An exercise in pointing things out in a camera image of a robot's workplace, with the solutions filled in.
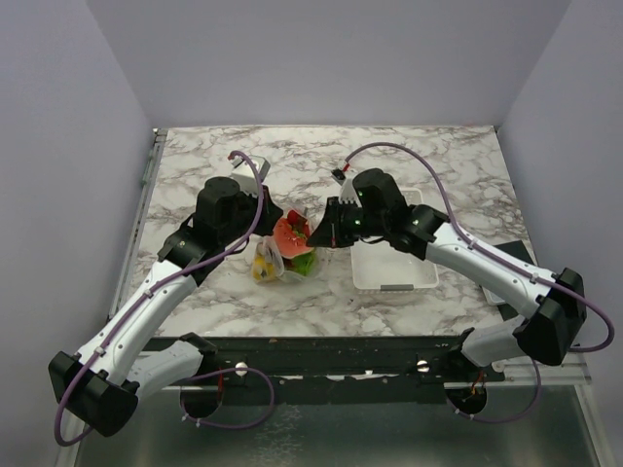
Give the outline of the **watermelon slice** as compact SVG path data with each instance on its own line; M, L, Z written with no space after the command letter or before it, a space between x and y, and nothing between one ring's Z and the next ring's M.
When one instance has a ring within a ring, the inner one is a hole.
M307 240L311 235L311 224L304 233L292 230L286 218L277 221L273 231L273 239L279 254L285 259L292 259L298 255L309 253L313 247L308 247Z

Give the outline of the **green grape bunch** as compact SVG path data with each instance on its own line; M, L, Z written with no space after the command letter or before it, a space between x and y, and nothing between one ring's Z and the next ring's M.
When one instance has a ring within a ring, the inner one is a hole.
M302 276L309 276L316 264L316 253L311 251L292 259L284 259L284 267Z

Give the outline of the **clear zip top bag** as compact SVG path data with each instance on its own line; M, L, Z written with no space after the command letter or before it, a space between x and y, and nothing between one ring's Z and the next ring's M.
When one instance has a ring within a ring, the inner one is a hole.
M301 283L319 277L325 252L307 245L316 222L306 207L288 206L270 236L255 245L251 275L256 283Z

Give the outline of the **yellow bell pepper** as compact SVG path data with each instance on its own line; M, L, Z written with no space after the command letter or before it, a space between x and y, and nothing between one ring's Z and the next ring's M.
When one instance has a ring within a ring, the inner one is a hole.
M269 282L276 279L275 265L264 257L254 258L251 273L257 282Z

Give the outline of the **red strawberry pile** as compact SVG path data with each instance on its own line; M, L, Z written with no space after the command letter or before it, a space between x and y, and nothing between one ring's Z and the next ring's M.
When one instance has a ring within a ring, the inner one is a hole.
M295 232L303 234L308 228L308 219L294 209L288 211L286 220Z

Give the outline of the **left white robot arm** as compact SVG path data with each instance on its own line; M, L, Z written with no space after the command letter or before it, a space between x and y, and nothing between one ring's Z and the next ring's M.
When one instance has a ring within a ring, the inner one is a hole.
M201 384L227 373L250 373L244 361L226 360L196 334L145 359L139 355L165 319L227 256L252 234L270 234L281 215L262 183L246 193L231 177L205 182L195 212L165 240L123 308L75 353L59 352L50 362L60 445L67 443L61 435L65 412L110 437L128 423L141 400L174 382Z

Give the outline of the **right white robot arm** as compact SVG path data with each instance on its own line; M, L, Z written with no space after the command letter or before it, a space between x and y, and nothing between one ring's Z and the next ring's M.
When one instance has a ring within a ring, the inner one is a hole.
M462 274L517 312L513 319L462 333L446 358L454 378L469 380L493 362L521 356L549 366L563 362L586 320L577 272L556 274L459 235L447 214L408 203L393 177L380 169L365 170L350 182L356 198L330 197L308 246L346 248L376 236L397 251Z

